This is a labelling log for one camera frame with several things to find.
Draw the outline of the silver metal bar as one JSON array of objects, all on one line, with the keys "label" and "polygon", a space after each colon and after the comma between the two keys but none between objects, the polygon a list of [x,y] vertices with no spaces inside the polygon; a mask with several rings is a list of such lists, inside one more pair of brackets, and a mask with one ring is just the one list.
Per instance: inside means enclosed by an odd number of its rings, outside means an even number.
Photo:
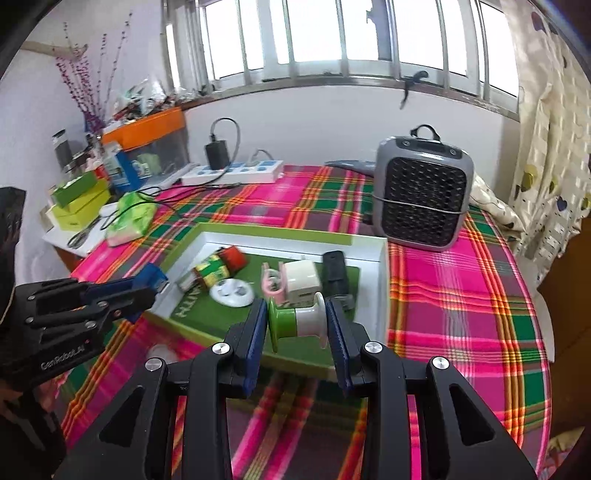
[{"label": "silver metal bar", "polygon": [[177,287],[184,293],[190,291],[197,285],[197,276],[193,270],[184,273],[177,281]]}]

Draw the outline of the white round dish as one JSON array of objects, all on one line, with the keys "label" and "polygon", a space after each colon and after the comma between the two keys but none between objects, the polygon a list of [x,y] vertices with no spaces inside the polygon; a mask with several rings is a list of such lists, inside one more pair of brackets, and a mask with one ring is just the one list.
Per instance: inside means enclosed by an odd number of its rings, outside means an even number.
[{"label": "white round dish", "polygon": [[218,281],[209,289],[209,296],[216,303],[231,308],[243,308],[252,304],[254,291],[248,282],[228,278]]}]

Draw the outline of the brown jar red lid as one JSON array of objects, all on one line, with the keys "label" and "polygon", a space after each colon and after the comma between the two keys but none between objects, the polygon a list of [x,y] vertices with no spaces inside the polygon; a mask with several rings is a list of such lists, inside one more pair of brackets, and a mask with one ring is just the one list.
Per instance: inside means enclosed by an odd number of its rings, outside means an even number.
[{"label": "brown jar red lid", "polygon": [[205,290],[211,289],[221,280],[233,277],[249,263],[245,253],[236,246],[216,250],[192,268],[197,285]]}]

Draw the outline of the green white suction knob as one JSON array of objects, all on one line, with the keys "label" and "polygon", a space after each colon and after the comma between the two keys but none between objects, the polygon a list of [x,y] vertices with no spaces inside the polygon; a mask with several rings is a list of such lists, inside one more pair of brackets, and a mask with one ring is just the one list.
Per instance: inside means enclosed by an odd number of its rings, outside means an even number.
[{"label": "green white suction knob", "polygon": [[315,293],[314,302],[308,307],[280,308],[270,299],[267,301],[267,310],[274,353],[279,351],[279,341],[283,338],[317,337],[323,349],[328,346],[327,311],[322,293]]}]

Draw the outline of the pink clip with round lens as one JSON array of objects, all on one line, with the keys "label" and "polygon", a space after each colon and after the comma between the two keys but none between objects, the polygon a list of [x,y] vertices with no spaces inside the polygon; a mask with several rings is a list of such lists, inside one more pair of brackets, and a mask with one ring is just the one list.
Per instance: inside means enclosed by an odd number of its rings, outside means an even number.
[{"label": "pink clip with round lens", "polygon": [[263,262],[262,275],[260,275],[260,288],[266,300],[273,300],[276,305],[283,305],[286,300],[286,285],[284,285],[283,274],[280,270],[270,267],[270,264]]}]

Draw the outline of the white square charger block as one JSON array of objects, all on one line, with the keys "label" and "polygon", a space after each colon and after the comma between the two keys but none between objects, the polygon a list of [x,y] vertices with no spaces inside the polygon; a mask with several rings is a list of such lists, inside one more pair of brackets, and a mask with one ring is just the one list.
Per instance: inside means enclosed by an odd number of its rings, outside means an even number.
[{"label": "white square charger block", "polygon": [[294,307],[308,307],[314,303],[315,293],[322,291],[315,263],[311,260],[297,260],[280,266],[286,287],[287,303]]}]

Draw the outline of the black rectangular flashlight device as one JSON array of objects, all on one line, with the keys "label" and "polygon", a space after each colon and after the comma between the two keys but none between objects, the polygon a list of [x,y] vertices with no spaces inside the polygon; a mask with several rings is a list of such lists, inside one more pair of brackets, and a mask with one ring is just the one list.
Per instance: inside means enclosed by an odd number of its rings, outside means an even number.
[{"label": "black rectangular flashlight device", "polygon": [[343,310],[352,311],[355,308],[345,255],[341,250],[329,251],[322,256],[322,293],[325,298],[339,301]]}]

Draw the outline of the blue white small box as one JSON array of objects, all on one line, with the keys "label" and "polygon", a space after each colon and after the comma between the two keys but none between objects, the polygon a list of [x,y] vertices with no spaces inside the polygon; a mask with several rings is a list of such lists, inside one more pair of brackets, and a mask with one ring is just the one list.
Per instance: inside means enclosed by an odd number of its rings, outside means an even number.
[{"label": "blue white small box", "polygon": [[167,276],[162,270],[152,263],[145,264],[133,277],[133,288],[148,288],[156,295],[160,294],[168,285]]}]

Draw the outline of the green tissue pack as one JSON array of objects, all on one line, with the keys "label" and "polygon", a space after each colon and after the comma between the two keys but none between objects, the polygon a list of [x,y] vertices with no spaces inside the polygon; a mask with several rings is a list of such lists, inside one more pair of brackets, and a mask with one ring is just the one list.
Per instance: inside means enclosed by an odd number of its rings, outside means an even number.
[{"label": "green tissue pack", "polygon": [[114,215],[106,223],[105,239],[110,247],[130,243],[147,233],[157,205],[142,192],[127,192],[117,202]]}]

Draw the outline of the green white shallow box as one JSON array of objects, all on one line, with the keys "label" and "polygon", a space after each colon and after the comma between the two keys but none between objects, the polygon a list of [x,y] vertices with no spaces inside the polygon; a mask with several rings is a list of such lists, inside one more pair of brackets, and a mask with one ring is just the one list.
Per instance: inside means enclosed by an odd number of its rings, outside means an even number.
[{"label": "green white shallow box", "polygon": [[209,347],[245,321],[257,300],[276,310],[262,363],[335,380],[321,308],[386,343],[390,323],[388,242],[382,237],[256,225],[200,223],[160,265],[169,279],[145,317]]}]

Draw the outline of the scissors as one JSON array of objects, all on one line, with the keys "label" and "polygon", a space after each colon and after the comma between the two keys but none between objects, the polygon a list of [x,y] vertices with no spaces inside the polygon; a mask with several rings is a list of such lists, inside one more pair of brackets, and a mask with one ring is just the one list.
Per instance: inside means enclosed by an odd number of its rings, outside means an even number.
[{"label": "scissors", "polygon": [[67,242],[67,246],[72,249],[78,249],[87,240],[92,229],[99,223],[100,218],[95,218],[89,225],[83,230],[73,235]]}]

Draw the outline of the yellow green stacked boxes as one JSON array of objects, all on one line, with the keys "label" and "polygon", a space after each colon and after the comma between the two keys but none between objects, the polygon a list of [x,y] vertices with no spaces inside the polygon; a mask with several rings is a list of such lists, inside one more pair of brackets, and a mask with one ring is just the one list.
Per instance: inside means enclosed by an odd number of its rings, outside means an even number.
[{"label": "yellow green stacked boxes", "polygon": [[105,178],[86,172],[53,188],[50,198],[54,224],[63,231],[79,232],[99,215],[100,209],[108,202],[109,184]]}]

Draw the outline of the blue white carton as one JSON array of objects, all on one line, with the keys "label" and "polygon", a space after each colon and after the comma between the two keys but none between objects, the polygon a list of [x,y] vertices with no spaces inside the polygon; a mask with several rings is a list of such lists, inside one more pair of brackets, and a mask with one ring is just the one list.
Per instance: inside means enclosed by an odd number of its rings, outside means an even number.
[{"label": "blue white carton", "polygon": [[110,184],[121,192],[138,190],[142,182],[121,146],[117,142],[109,142],[103,150],[102,164]]}]

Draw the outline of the orange lid clear bin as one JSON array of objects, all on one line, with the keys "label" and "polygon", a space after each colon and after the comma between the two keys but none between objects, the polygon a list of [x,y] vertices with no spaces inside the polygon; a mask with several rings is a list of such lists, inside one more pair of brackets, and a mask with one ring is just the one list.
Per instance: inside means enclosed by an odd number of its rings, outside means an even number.
[{"label": "orange lid clear bin", "polygon": [[189,164],[185,117],[179,107],[104,133],[102,143],[116,143],[140,179],[166,177]]}]

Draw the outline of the black power adapter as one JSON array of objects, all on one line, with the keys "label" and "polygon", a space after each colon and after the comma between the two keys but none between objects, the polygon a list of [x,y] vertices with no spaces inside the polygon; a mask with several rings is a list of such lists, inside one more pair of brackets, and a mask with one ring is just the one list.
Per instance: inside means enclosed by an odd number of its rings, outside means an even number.
[{"label": "black power adapter", "polygon": [[223,170],[230,164],[225,140],[212,140],[205,145],[206,159],[211,170]]}]

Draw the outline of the dark glass jar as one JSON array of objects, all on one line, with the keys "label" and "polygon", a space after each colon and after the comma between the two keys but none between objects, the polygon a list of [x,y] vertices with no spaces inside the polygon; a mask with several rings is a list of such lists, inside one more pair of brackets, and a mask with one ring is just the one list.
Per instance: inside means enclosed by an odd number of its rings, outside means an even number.
[{"label": "dark glass jar", "polygon": [[65,129],[61,129],[52,136],[52,145],[61,169],[69,165],[73,159]]}]

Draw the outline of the white power strip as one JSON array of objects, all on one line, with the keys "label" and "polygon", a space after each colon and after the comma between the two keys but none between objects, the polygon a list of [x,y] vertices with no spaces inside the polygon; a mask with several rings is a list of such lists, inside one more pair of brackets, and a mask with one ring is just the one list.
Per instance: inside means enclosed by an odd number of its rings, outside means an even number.
[{"label": "white power strip", "polygon": [[283,175],[283,161],[264,160],[253,165],[238,162],[229,167],[228,171],[211,170],[208,165],[197,165],[180,177],[184,186],[214,184],[228,185],[267,184],[274,183]]}]

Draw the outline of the wooden cabinet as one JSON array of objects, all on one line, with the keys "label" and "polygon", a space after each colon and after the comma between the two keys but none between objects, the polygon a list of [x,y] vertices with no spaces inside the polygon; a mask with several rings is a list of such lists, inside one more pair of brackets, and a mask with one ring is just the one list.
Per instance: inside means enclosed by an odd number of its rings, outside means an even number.
[{"label": "wooden cabinet", "polygon": [[555,339],[551,434],[590,423],[590,221],[555,260],[539,291]]}]

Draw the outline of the purple flower branches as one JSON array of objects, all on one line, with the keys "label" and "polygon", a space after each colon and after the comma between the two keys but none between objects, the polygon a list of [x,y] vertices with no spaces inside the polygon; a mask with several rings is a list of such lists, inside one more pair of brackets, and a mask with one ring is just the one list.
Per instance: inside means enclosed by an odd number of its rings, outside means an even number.
[{"label": "purple flower branches", "polygon": [[56,47],[51,49],[51,52],[56,55],[55,64],[61,81],[81,112],[85,131],[89,134],[97,135],[107,125],[107,107],[110,103],[115,74],[131,30],[132,17],[133,13],[129,12],[125,18],[111,67],[106,76],[103,75],[108,50],[108,35],[106,33],[103,33],[100,39],[96,69],[91,66],[90,59],[82,45],[71,39],[67,22],[62,24],[66,41],[65,52],[59,53]]}]

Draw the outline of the grey handheld tool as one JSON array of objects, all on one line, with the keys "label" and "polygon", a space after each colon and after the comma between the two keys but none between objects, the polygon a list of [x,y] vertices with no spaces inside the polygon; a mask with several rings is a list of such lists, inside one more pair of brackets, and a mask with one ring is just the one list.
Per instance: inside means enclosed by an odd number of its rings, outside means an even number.
[{"label": "grey handheld tool", "polygon": [[362,160],[332,160],[325,162],[325,166],[352,171],[369,177],[374,176],[376,169],[375,162]]}]

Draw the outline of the grey portable heater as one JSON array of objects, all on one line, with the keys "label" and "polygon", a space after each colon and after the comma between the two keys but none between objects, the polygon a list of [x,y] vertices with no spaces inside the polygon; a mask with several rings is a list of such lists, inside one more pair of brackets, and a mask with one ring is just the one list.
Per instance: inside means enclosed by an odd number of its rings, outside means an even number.
[{"label": "grey portable heater", "polygon": [[442,252],[457,240],[469,209],[474,163],[421,124],[377,149],[373,230],[393,243]]}]

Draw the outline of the cream heart pattern curtain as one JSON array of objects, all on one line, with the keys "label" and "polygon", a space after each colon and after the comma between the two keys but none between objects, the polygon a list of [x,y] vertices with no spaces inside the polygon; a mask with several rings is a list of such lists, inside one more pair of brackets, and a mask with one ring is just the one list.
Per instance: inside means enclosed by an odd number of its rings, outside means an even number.
[{"label": "cream heart pattern curtain", "polygon": [[535,1],[493,1],[510,34],[519,149],[509,201],[480,177],[470,202],[491,214],[539,281],[590,215],[590,79],[566,31]]}]

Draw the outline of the window metal bars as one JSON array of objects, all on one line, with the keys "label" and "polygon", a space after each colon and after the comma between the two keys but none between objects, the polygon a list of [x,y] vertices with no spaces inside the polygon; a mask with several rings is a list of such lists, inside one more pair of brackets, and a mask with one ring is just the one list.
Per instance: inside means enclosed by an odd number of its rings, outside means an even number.
[{"label": "window metal bars", "polygon": [[322,85],[417,90],[517,113],[493,1],[164,1],[168,79],[200,96]]}]

